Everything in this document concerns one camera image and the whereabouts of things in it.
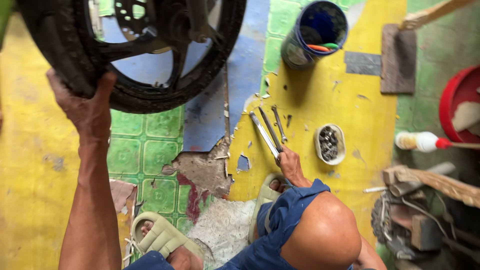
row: blue pants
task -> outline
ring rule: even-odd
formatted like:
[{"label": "blue pants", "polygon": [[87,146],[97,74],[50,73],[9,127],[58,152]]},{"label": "blue pants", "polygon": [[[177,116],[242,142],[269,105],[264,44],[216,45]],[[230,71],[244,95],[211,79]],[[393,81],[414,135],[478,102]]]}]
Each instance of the blue pants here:
[{"label": "blue pants", "polygon": [[[309,188],[292,186],[275,202],[263,204],[257,214],[259,238],[217,270],[295,270],[280,256],[280,249],[299,223],[303,211],[323,191],[330,191],[330,188],[315,179]],[[174,270],[156,251],[148,252],[125,269]]]}]

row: red container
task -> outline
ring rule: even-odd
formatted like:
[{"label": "red container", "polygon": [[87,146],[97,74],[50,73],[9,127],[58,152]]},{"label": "red container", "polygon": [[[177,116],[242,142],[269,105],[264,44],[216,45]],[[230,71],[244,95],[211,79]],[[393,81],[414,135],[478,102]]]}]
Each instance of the red container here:
[{"label": "red container", "polygon": [[480,66],[469,67],[453,76],[447,83],[440,98],[439,117],[445,134],[454,142],[480,143],[480,137],[468,130],[457,132],[453,128],[452,118],[458,105],[465,101],[480,103]]}]

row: hand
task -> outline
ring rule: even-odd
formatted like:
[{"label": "hand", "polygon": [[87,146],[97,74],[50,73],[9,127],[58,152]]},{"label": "hand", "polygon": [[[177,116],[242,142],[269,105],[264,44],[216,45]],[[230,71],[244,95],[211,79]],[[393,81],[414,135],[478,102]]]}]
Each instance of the hand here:
[{"label": "hand", "polygon": [[279,167],[283,175],[297,187],[310,187],[312,183],[303,176],[300,166],[300,156],[282,145],[283,152],[278,154]]},{"label": "hand", "polygon": [[92,99],[73,96],[68,87],[56,75],[54,69],[47,71],[55,99],[77,128],[80,145],[108,142],[110,136],[110,93],[117,80],[113,72],[103,74],[98,80],[95,96]]}]

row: beige sandal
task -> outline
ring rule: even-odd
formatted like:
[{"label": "beige sandal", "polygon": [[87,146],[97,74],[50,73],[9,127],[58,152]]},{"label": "beige sandal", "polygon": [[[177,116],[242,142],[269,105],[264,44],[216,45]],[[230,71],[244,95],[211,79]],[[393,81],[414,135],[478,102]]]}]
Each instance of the beige sandal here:
[{"label": "beige sandal", "polygon": [[265,178],[262,187],[260,187],[260,192],[258,193],[257,197],[257,203],[255,204],[255,210],[253,210],[252,221],[250,222],[250,228],[248,231],[248,241],[250,242],[250,244],[255,241],[253,234],[255,231],[255,226],[257,224],[257,214],[260,210],[260,206],[262,206],[262,204],[275,201],[278,197],[280,197],[280,195],[282,195],[280,192],[270,188],[270,183],[275,179],[279,180],[280,184],[285,184],[285,176],[280,172],[271,173]]},{"label": "beige sandal", "polygon": [[[154,225],[144,237],[142,227],[145,221],[151,221]],[[155,212],[145,212],[135,218],[132,225],[132,236],[143,254],[155,250],[160,252],[164,258],[167,258],[175,249],[184,246],[202,260],[204,259],[202,248]]]}]

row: man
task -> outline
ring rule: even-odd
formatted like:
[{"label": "man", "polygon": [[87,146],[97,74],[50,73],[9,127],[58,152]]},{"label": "man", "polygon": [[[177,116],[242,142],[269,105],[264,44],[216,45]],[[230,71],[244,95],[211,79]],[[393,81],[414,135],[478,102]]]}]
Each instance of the man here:
[{"label": "man", "polygon": [[[108,101],[116,76],[105,73],[92,99],[72,96],[53,69],[47,72],[47,77],[58,105],[80,137],[78,184],[59,269],[119,270],[117,216],[107,169],[111,124]],[[284,147],[279,164],[292,184],[291,189],[275,202],[262,206],[255,230],[258,239],[221,269],[386,269],[375,250],[360,236],[352,211],[320,180],[312,184],[303,176],[298,154]],[[269,186],[279,192],[284,189],[279,181],[272,181]],[[147,234],[151,228],[152,223],[145,222],[142,231]],[[147,255],[129,269],[203,269],[202,260],[183,246],[167,258],[156,251]]]}]

